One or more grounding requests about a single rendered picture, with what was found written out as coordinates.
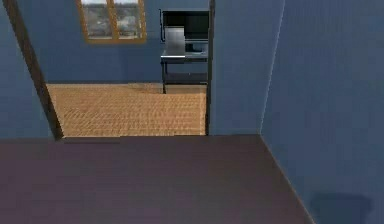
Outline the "wooden framed window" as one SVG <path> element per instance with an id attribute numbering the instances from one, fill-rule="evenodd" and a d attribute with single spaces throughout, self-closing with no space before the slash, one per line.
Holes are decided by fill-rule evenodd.
<path id="1" fill-rule="evenodd" d="M 144 0 L 76 0 L 83 37 L 89 44 L 144 44 Z"/>

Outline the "dark television stand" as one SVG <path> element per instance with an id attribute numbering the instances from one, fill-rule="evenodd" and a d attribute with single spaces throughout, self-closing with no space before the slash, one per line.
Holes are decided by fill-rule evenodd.
<path id="1" fill-rule="evenodd" d="M 206 85 L 208 53 L 185 52 L 177 55 L 166 50 L 160 56 L 162 89 L 167 85 Z"/>

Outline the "black television set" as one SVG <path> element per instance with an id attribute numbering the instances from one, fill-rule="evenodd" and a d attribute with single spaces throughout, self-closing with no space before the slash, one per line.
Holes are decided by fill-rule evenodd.
<path id="1" fill-rule="evenodd" d="M 162 41 L 170 52 L 204 52 L 208 44 L 207 10 L 161 11 Z"/>

